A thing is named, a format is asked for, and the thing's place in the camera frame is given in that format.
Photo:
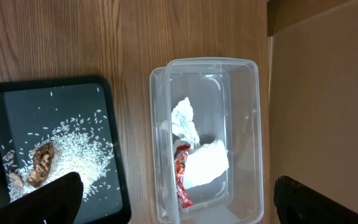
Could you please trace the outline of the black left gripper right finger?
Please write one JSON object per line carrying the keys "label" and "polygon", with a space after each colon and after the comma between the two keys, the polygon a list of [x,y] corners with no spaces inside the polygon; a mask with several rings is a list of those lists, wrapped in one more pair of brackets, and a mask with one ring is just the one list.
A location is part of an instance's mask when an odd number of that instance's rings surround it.
{"label": "black left gripper right finger", "polygon": [[273,202],[281,224],[358,224],[358,213],[286,175],[275,181]]}

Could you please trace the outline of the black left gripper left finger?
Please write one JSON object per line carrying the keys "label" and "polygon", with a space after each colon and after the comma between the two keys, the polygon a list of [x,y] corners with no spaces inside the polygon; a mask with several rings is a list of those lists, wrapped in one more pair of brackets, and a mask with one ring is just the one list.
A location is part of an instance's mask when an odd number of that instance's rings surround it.
{"label": "black left gripper left finger", "polygon": [[73,223],[83,196],[77,172],[63,177],[0,208],[0,224]]}

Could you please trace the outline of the white napkin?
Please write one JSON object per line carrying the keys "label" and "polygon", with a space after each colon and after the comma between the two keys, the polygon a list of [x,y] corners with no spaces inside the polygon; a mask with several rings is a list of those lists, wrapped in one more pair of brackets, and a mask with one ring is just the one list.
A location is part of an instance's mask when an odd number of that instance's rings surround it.
{"label": "white napkin", "polygon": [[187,157],[183,186],[185,189],[212,182],[229,168],[227,150],[222,140],[204,144]]}

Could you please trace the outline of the red snack wrapper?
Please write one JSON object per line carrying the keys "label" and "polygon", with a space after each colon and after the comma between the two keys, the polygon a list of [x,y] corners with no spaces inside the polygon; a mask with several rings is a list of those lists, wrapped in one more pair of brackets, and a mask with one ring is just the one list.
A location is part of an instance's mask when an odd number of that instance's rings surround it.
{"label": "red snack wrapper", "polygon": [[193,202],[189,198],[184,186],[184,176],[186,161],[189,155],[191,145],[188,143],[177,146],[177,150],[174,154],[175,163],[175,183],[178,201],[181,203],[182,208],[188,208],[193,205]]}

